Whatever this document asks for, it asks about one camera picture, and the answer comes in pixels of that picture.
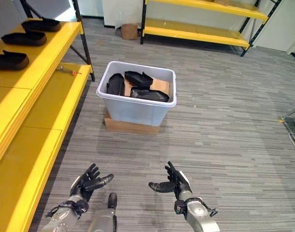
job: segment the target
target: black shoe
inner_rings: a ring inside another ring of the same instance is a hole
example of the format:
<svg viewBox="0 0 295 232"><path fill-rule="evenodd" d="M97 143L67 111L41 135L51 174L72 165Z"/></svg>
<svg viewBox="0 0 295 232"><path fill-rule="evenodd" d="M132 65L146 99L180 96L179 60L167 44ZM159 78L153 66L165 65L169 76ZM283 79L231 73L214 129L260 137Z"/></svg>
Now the black shoe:
<svg viewBox="0 0 295 232"><path fill-rule="evenodd" d="M0 70L21 70L28 66L29 59L26 54L18 52L7 52L0 55Z"/></svg>
<svg viewBox="0 0 295 232"><path fill-rule="evenodd" d="M125 95L125 80L120 73L113 74L107 83L107 93L113 95Z"/></svg>
<svg viewBox="0 0 295 232"><path fill-rule="evenodd" d="M150 90L141 87L132 87L130 97L157 102L168 102L170 99L170 97L162 91Z"/></svg>
<svg viewBox="0 0 295 232"><path fill-rule="evenodd" d="M54 19L42 18L42 20L29 20L22 23L25 30L59 31L61 24Z"/></svg>
<svg viewBox="0 0 295 232"><path fill-rule="evenodd" d="M138 72L127 71L125 72L125 79L139 87L149 87L153 84L153 79L144 72L140 74Z"/></svg>
<svg viewBox="0 0 295 232"><path fill-rule="evenodd" d="M26 33L11 33L2 36L5 44L21 44L40 46L45 44L46 36L43 32L26 30Z"/></svg>

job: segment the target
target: cardboard box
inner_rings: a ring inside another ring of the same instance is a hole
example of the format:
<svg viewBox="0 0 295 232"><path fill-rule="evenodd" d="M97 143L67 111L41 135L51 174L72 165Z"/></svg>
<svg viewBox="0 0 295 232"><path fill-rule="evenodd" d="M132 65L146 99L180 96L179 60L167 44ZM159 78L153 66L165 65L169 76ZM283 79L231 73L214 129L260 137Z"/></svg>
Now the cardboard box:
<svg viewBox="0 0 295 232"><path fill-rule="evenodd" d="M108 112L104 117L104 122L108 132L156 135L160 129L160 126L114 121Z"/></svg>
<svg viewBox="0 0 295 232"><path fill-rule="evenodd" d="M137 24L123 24L121 30L123 40L136 40L138 37Z"/></svg>

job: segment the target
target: small cardboard box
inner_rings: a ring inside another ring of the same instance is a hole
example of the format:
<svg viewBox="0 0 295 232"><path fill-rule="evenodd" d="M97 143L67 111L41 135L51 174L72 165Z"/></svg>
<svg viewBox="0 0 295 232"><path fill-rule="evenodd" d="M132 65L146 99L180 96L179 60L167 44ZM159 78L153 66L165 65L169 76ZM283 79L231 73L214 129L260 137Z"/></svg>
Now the small cardboard box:
<svg viewBox="0 0 295 232"><path fill-rule="evenodd" d="M136 40L138 37L137 24L123 24L122 25L122 38L123 40Z"/></svg>

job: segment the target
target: metal pole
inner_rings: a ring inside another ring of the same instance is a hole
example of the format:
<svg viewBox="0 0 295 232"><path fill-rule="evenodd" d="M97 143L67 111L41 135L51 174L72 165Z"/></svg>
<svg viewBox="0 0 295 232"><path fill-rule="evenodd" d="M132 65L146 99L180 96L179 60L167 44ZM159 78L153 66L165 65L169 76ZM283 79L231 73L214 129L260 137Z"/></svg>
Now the metal pole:
<svg viewBox="0 0 295 232"><path fill-rule="evenodd" d="M254 4L255 7L257 7L259 5L260 0L257 0ZM249 21L249 17L246 18L245 22L243 23L242 27L239 29L239 32L242 33L244 28L246 27L248 21Z"/></svg>
<svg viewBox="0 0 295 232"><path fill-rule="evenodd" d="M83 34L81 34L81 40L82 40L82 43L83 43L83 48L84 48L84 51L85 51L87 64L91 65L92 72L90 73L90 76L91 76L92 81L94 82L95 81L95 75L94 75L94 72L93 72L93 66L91 64L90 55L89 55L89 51L88 51L88 47L87 47L87 41L86 41L86 37L85 37L85 33L84 33L84 28L83 28L83 23L82 23L82 16L80 14L79 4L78 4L77 0L72 0L72 3L73 3L73 6L74 6L74 10L75 10L76 20L78 22L81 22L81 24L82 24Z"/></svg>
<svg viewBox="0 0 295 232"><path fill-rule="evenodd" d="M275 5L273 6L272 10L269 12L269 14L267 15L267 21L265 22L265 24L262 24L260 26L260 28L257 30L257 32L255 33L255 35L252 37L252 39L249 41L250 47L253 46L253 43L255 41L255 39L258 37L258 35L260 34L260 32L262 31L262 29L264 28L264 26L267 24L267 22L269 21L269 19L271 18L271 16L273 15L273 13L275 12L276 8L279 6L279 4L281 3L282 0L277 0L277 2L275 3ZM240 55L241 57L243 57L245 55L245 53L248 51L244 50L243 53Z"/></svg>
<svg viewBox="0 0 295 232"><path fill-rule="evenodd" d="M144 40L144 28L145 28L145 18L146 18L146 4L145 0L143 0L143 9L142 9L142 23L141 23L141 41L140 43L143 44Z"/></svg>
<svg viewBox="0 0 295 232"><path fill-rule="evenodd" d="M23 9L25 11L25 14L26 14L27 18L32 18L32 14L31 14L31 11L30 11L29 7L26 4L27 3L26 0L20 0L20 2L22 4L22 7L23 7Z"/></svg>
<svg viewBox="0 0 295 232"><path fill-rule="evenodd" d="M70 46L70 48L87 64L88 63L88 61L87 61L87 59L85 58L85 57L83 57L82 56L82 54L78 51L78 50L76 50L75 49L75 47L73 47L72 45Z"/></svg>
<svg viewBox="0 0 295 232"><path fill-rule="evenodd" d="M281 120L285 120L286 117L290 116L290 115L293 114L293 113L295 113L295 108L294 108L292 111L290 111L289 113L287 113L286 116L281 117Z"/></svg>
<svg viewBox="0 0 295 232"><path fill-rule="evenodd" d="M39 14L27 1L25 1L26 6L31 10L38 18L42 18L41 14Z"/></svg>

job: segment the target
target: wooden platform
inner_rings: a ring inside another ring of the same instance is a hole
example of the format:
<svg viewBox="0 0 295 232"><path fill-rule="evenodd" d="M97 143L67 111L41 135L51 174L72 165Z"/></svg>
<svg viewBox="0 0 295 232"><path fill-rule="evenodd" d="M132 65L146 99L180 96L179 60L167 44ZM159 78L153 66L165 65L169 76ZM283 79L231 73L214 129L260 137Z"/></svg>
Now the wooden platform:
<svg viewBox="0 0 295 232"><path fill-rule="evenodd" d="M160 126L153 127L138 123L114 121L109 112L106 113L104 122L108 132L156 135L160 128Z"/></svg>

